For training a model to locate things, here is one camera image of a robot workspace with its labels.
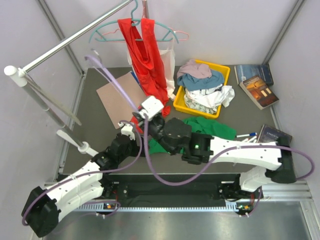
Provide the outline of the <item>green tank top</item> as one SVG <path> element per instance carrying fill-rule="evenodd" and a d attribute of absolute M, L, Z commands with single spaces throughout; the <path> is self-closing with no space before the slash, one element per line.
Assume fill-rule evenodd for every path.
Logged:
<path fill-rule="evenodd" d="M 215 119 L 206 119 L 202 116 L 188 117 L 182 120 L 190 125 L 193 133 L 207 134 L 226 140 L 234 140 L 237 132 L 226 124 L 219 123 Z M 166 150 L 156 140 L 148 142 L 149 154 L 166 153 Z"/>

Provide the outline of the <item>lavender plastic hanger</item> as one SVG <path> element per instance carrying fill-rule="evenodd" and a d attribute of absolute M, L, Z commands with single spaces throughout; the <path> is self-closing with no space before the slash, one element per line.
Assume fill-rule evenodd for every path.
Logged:
<path fill-rule="evenodd" d="M 103 65 L 102 58 L 100 57 L 99 53 L 93 48 L 91 48 L 90 51 L 92 52 L 92 54 L 84 56 L 84 59 L 87 61 L 87 63 L 94 69 L 96 69 L 114 87 L 114 89 L 127 101 L 134 112 L 137 111 L 138 108 L 134 104 L 133 100 L 122 88 L 116 78 Z"/>

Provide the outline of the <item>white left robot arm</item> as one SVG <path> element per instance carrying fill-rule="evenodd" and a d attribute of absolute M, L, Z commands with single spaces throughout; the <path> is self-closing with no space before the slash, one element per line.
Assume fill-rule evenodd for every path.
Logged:
<path fill-rule="evenodd" d="M 75 173 L 62 181 L 42 188 L 35 187 L 22 209 L 22 225 L 29 226 L 39 237 L 51 233 L 69 213 L 87 202 L 109 198 L 114 191 L 106 176 L 122 170 L 120 164 L 128 157 L 138 160 L 148 139 L 119 133 L 105 150 L 93 157 Z"/>

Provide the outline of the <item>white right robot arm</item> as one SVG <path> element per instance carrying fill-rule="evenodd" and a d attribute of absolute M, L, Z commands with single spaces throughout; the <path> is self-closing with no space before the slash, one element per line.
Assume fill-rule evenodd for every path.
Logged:
<path fill-rule="evenodd" d="M 157 180 L 165 185 L 177 187 L 197 179 L 213 163 L 252 165 L 243 172 L 233 185 L 233 192 L 245 198 L 265 184 L 291 184 L 297 178 L 294 172 L 291 148 L 285 139 L 269 143 L 250 143 L 223 139 L 210 134 L 193 132 L 182 120 L 172 118 L 165 121 L 158 115 L 145 119 L 142 124 L 144 138 L 151 136 L 171 155 L 181 153 L 182 160 L 194 165 L 204 164 L 202 170 L 181 182 L 169 182 L 161 178 L 152 166 L 148 143 L 144 143 L 147 164 Z"/>

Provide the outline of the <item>clear plastic hanger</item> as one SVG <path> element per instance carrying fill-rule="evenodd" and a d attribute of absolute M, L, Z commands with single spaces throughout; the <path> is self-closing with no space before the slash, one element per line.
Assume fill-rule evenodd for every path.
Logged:
<path fill-rule="evenodd" d="M 26 81 L 31 85 L 31 87 L 39 93 L 42 97 L 44 97 L 46 100 L 48 100 L 51 104 L 53 104 L 55 107 L 57 107 L 60 111 L 62 111 L 65 115 L 70 117 L 72 120 L 74 120 L 79 126 L 82 125 L 81 121 L 78 119 L 78 117 L 67 107 L 65 107 L 60 101 L 55 99 L 51 94 L 43 90 L 34 80 L 33 78 L 26 74 Z"/>

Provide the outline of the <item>teal plastic hanger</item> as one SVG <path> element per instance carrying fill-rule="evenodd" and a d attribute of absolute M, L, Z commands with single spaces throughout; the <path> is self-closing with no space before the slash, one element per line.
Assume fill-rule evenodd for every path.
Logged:
<path fill-rule="evenodd" d="M 149 30 L 151 34 L 155 34 L 156 28 L 161 28 L 161 31 L 164 33 L 164 36 L 156 37 L 156 41 L 158 42 L 170 42 L 176 41 L 177 43 L 180 42 L 179 38 L 177 37 L 176 32 L 168 27 L 167 25 L 155 21 L 154 19 L 149 19 L 145 17 L 135 18 L 134 14 L 135 11 L 139 7 L 139 1 L 134 0 L 134 7 L 130 11 L 130 17 L 127 18 L 120 18 L 118 20 L 110 21 L 98 26 L 93 32 L 90 34 L 88 42 L 91 43 L 92 41 L 101 42 L 101 43 L 108 43 L 108 42 L 115 42 L 121 43 L 125 42 L 125 28 L 128 30 L 137 30 L 138 34 L 142 34 L 143 31 Z M 111 25 L 118 25 L 117 29 L 110 32 L 102 33 L 101 29 L 111 26 Z"/>

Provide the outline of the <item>yellow plastic bin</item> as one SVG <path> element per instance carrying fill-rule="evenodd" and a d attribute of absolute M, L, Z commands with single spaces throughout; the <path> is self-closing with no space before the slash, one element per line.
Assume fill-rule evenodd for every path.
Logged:
<path fill-rule="evenodd" d="M 220 65 L 220 64 L 216 64 L 216 63 L 211 63 L 211 62 L 207 62 L 207 61 L 203 61 L 203 60 L 198 60 L 198 59 L 196 59 L 195 62 L 197 64 L 208 65 L 210 69 L 220 72 L 224 77 L 224 84 L 223 85 L 224 86 L 227 85 L 230 71 L 231 71 L 231 69 L 228 66 Z M 208 113 L 201 112 L 201 111 L 187 107 L 185 104 L 185 101 L 184 101 L 184 96 L 185 96 L 185 89 L 182 86 L 179 86 L 178 91 L 176 93 L 175 100 L 173 101 L 173 107 L 177 111 L 182 112 L 182 113 L 186 113 L 186 114 L 190 114 L 193 116 L 202 116 L 206 119 L 217 119 L 219 117 L 221 109 L 222 109 L 222 105 L 217 107 L 217 110 L 214 114 L 208 114 Z"/>

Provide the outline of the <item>brown cardboard sheet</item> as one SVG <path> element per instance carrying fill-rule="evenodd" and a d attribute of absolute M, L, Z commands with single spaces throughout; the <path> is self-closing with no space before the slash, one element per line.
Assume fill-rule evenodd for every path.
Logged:
<path fill-rule="evenodd" d="M 140 104 L 147 98 L 142 88 L 136 81 L 133 71 L 126 73 L 116 80 L 136 107 L 139 107 Z M 134 110 L 132 109 L 131 105 L 110 83 L 98 88 L 96 92 L 115 129 L 120 128 L 118 125 L 120 120 L 130 121 L 132 119 L 132 112 Z"/>

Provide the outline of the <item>white patterned garment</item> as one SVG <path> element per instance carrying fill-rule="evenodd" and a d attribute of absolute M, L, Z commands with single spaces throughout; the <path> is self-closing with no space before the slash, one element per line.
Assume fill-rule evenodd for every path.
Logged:
<path fill-rule="evenodd" d="M 233 87 L 223 84 L 208 89 L 184 90 L 183 99 L 188 108 L 211 115 L 218 112 L 219 106 L 227 108 L 235 97 Z"/>

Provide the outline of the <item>blue garment in bin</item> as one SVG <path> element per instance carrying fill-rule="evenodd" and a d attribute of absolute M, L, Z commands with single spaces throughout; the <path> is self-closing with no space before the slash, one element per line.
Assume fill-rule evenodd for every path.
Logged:
<path fill-rule="evenodd" d="M 189 91 L 206 90 L 223 85 L 225 78 L 221 72 L 210 70 L 211 76 L 205 78 L 197 78 L 189 73 L 185 73 L 177 78 L 177 84 Z"/>

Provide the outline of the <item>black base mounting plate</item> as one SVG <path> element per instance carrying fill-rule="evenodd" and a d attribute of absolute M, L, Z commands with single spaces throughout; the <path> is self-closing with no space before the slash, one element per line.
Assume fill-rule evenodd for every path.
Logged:
<path fill-rule="evenodd" d="M 116 200 L 122 207 L 222 207 L 227 200 L 253 203 L 257 191 L 240 190 L 239 174 L 205 173 L 190 183 L 166 185 L 152 174 L 110 174 L 102 179 L 99 200 Z"/>

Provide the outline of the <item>pink garment in bin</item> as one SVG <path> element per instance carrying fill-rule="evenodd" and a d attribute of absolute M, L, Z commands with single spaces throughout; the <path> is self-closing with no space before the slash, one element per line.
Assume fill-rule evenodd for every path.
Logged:
<path fill-rule="evenodd" d="M 197 63 L 194 59 L 190 59 L 179 68 L 177 78 L 184 74 L 189 74 L 197 79 L 210 78 L 212 76 L 211 69 L 207 64 Z"/>

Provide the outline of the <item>dark sunset cover book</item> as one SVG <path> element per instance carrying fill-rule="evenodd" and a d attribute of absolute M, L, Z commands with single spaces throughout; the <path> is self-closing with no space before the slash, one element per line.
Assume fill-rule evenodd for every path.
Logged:
<path fill-rule="evenodd" d="M 289 145 L 292 142 L 292 136 L 288 133 L 285 133 L 275 127 L 264 124 L 259 132 L 257 142 L 258 143 L 270 143 L 270 142 L 278 142 L 279 139 L 284 140 Z"/>

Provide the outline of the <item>orange cover paperback book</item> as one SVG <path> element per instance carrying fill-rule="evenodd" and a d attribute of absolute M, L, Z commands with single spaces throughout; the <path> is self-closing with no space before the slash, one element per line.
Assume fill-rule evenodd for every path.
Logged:
<path fill-rule="evenodd" d="M 239 86 L 260 110 L 279 101 L 275 93 L 258 75 L 242 81 Z"/>

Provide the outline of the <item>metal clothes rail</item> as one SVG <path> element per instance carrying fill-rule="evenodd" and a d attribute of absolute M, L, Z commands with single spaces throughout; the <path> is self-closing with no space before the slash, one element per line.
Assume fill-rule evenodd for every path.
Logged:
<path fill-rule="evenodd" d="M 109 9 L 107 12 L 105 12 L 103 15 L 99 16 L 97 19 L 94 21 L 90 22 L 89 24 L 85 25 L 83 28 L 78 30 L 77 32 L 73 33 L 71 36 L 64 38 L 63 40 L 60 41 L 58 45 L 55 47 L 51 48 L 44 54 L 40 55 L 38 58 L 24 66 L 22 69 L 24 72 L 28 73 L 46 60 L 48 60 L 50 57 L 58 53 L 60 50 L 64 49 L 67 47 L 69 44 L 80 38 L 82 35 L 87 33 L 89 30 L 93 29 L 100 23 L 102 23 L 104 20 L 107 18 L 111 17 L 127 5 L 129 5 L 132 2 L 132 0 L 123 0 L 121 3 L 117 4 L 113 8 Z"/>

